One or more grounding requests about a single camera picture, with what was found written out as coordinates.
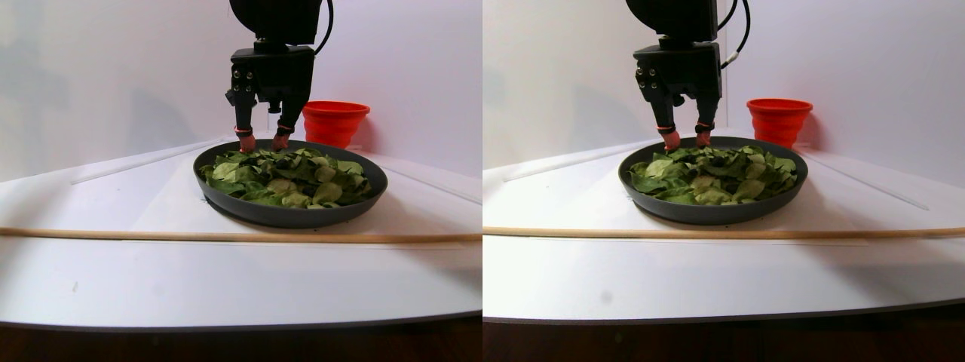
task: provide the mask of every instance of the wooden dowel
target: wooden dowel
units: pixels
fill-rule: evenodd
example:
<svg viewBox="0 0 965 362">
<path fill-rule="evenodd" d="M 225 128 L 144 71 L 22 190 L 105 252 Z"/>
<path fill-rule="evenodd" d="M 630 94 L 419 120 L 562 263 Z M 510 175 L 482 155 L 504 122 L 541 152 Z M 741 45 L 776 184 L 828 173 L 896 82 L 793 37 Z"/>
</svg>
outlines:
<svg viewBox="0 0 965 362">
<path fill-rule="evenodd" d="M 436 242 L 471 242 L 471 241 L 483 240 L 482 234 L 393 235 L 393 236 L 299 235 L 299 234 L 241 234 L 241 233 L 112 232 L 112 231 L 19 229 L 19 228 L 0 228 L 0 236 L 85 238 L 85 239 L 110 239 L 110 240 L 334 243 L 334 244 L 414 244 L 414 243 L 436 243 Z"/>
<path fill-rule="evenodd" d="M 816 239 L 965 237 L 965 228 L 867 231 L 689 231 L 580 230 L 483 227 L 482 233 L 501 237 L 684 238 L 684 239 Z"/>
</svg>

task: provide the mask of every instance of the dark frying pan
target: dark frying pan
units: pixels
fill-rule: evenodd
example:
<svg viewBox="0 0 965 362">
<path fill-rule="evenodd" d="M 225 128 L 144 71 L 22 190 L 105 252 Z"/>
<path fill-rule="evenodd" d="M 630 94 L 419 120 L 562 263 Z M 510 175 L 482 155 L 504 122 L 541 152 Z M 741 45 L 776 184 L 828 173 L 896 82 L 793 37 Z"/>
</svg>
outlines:
<svg viewBox="0 0 965 362">
<path fill-rule="evenodd" d="M 695 138 L 682 139 L 680 140 L 680 146 L 683 148 L 696 147 L 697 140 Z M 640 209 L 658 217 L 685 224 L 726 225 L 754 220 L 782 208 L 787 205 L 787 203 L 790 203 L 790 201 L 794 199 L 794 196 L 797 196 L 798 191 L 801 190 L 801 186 L 808 177 L 808 164 L 804 162 L 804 158 L 801 158 L 800 155 L 792 150 L 773 143 L 748 138 L 713 137 L 711 139 L 711 146 L 725 150 L 739 149 L 744 146 L 758 146 L 767 152 L 773 153 L 777 157 L 790 158 L 797 164 L 797 183 L 794 184 L 793 188 L 780 195 L 750 204 L 723 206 L 683 205 L 657 200 L 633 188 L 633 181 L 630 179 L 629 171 L 630 166 L 633 166 L 637 162 L 650 162 L 653 159 L 654 153 L 664 152 L 664 144 L 658 143 L 647 146 L 623 160 L 619 169 L 620 180 L 623 181 L 623 188 L 626 189 L 626 192 L 633 198 L 633 202 L 636 203 Z"/>
<path fill-rule="evenodd" d="M 238 142 L 231 142 L 204 151 L 194 160 L 194 175 L 198 180 L 198 185 L 205 193 L 208 204 L 211 205 L 212 208 L 222 214 L 253 224 L 286 229 L 309 229 L 346 222 L 371 209 L 389 185 L 385 172 L 361 155 L 318 143 L 291 140 L 289 141 L 289 148 L 286 152 L 310 148 L 319 150 L 339 160 L 358 162 L 362 165 L 365 176 L 372 185 L 372 197 L 359 204 L 333 209 L 291 209 L 243 201 L 208 186 L 207 183 L 205 183 L 205 176 L 198 171 L 204 165 L 214 164 L 214 158 L 217 155 L 231 150 L 238 150 L 239 146 Z M 271 147 L 271 140 L 258 140 L 256 147 L 258 149 L 267 149 Z"/>
</svg>

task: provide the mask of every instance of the red silicone cup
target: red silicone cup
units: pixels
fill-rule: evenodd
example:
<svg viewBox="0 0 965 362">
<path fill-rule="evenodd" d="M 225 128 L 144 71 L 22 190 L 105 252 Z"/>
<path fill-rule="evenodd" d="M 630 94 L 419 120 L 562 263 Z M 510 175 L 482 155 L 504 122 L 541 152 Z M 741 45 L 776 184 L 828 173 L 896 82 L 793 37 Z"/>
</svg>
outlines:
<svg viewBox="0 0 965 362">
<path fill-rule="evenodd" d="M 787 148 L 797 141 L 797 133 L 814 106 L 804 100 L 759 98 L 747 102 L 751 109 L 754 138 Z"/>
<path fill-rule="evenodd" d="M 302 108 L 305 140 L 344 149 L 352 141 L 359 124 L 369 111 L 368 105 L 335 100 L 313 100 Z"/>
</svg>

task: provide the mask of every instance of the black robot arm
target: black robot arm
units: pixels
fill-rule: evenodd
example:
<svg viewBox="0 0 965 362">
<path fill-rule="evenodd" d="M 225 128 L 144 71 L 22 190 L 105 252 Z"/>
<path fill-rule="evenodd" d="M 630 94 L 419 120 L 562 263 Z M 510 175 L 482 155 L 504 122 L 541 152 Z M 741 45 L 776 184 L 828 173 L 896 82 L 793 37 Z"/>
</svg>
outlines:
<svg viewBox="0 0 965 362">
<path fill-rule="evenodd" d="M 698 133 L 698 146 L 709 145 L 717 106 L 723 96 L 720 47 L 713 42 L 723 24 L 717 23 L 715 1 L 627 0 L 626 3 L 637 19 L 663 35 L 658 45 L 637 50 L 633 57 L 637 60 L 637 84 L 650 103 L 665 148 L 679 147 L 674 107 L 683 104 L 684 96 L 697 101 L 698 119 L 694 129 Z M 743 48 L 746 40 L 745 33 L 738 49 Z"/>
<path fill-rule="evenodd" d="M 328 1 L 331 16 L 331 0 Z M 312 88 L 317 53 L 305 44 L 315 42 L 321 2 L 231 0 L 235 17 L 256 37 L 253 47 L 239 49 L 232 55 L 232 86 L 225 94 L 234 107 L 234 132 L 241 141 L 242 152 L 255 148 L 251 114 L 258 102 L 268 103 L 268 113 L 281 113 L 273 149 L 288 146 Z"/>
</svg>

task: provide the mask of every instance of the white table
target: white table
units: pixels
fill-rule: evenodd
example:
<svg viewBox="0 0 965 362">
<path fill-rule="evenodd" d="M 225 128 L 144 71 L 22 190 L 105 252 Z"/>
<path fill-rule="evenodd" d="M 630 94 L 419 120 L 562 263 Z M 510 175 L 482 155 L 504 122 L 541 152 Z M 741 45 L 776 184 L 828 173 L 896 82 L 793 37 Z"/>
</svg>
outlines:
<svg viewBox="0 0 965 362">
<path fill-rule="evenodd" d="M 715 135 L 723 134 L 747 136 L 715 130 Z M 617 177 L 620 162 L 642 146 L 486 170 L 483 224 L 636 230 L 892 230 L 965 225 L 961 188 L 816 151 L 806 155 L 899 191 L 929 210 L 807 159 L 811 173 L 800 194 L 763 219 L 726 227 L 661 221 L 636 209 Z M 616 154 L 571 164 L 611 153 Z M 515 177 L 546 168 L 553 170 Z M 834 315 L 965 298 L 965 240 L 485 237 L 483 280 L 483 318 L 488 321 L 600 324 Z"/>
<path fill-rule="evenodd" d="M 0 183 L 0 225 L 227 233 L 481 231 L 481 181 L 386 156 L 389 188 L 345 224 L 286 231 L 221 215 L 191 172 L 198 145 Z M 0 323 L 53 328 L 264 328 L 478 315 L 482 245 L 259 244 L 0 237 Z"/>
</svg>

